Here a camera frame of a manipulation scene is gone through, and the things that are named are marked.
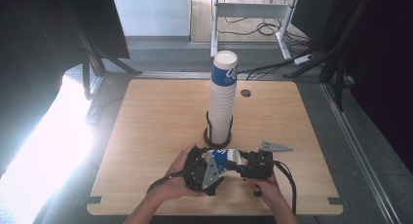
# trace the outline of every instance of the wall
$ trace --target wall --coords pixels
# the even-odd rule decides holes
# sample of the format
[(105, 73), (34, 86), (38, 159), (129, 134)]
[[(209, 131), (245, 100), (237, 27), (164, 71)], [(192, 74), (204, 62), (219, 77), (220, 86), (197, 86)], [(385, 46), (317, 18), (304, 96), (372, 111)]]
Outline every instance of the wall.
[(125, 36), (189, 36), (190, 0), (115, 0)]

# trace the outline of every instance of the white metal stand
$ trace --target white metal stand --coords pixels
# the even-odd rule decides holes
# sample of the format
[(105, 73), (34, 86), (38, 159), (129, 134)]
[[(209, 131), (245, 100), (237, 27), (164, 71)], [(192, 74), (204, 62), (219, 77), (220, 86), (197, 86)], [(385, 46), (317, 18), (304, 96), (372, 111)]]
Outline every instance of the white metal stand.
[(296, 0), (290, 0), (288, 5), (246, 4), (246, 3), (219, 3), (213, 1), (213, 26), (210, 39), (210, 56), (215, 57), (218, 52), (218, 18), (259, 18), (282, 19), (282, 28), (276, 33), (277, 40), (285, 60), (291, 59), (288, 47), (284, 42), (286, 29), (291, 20)]

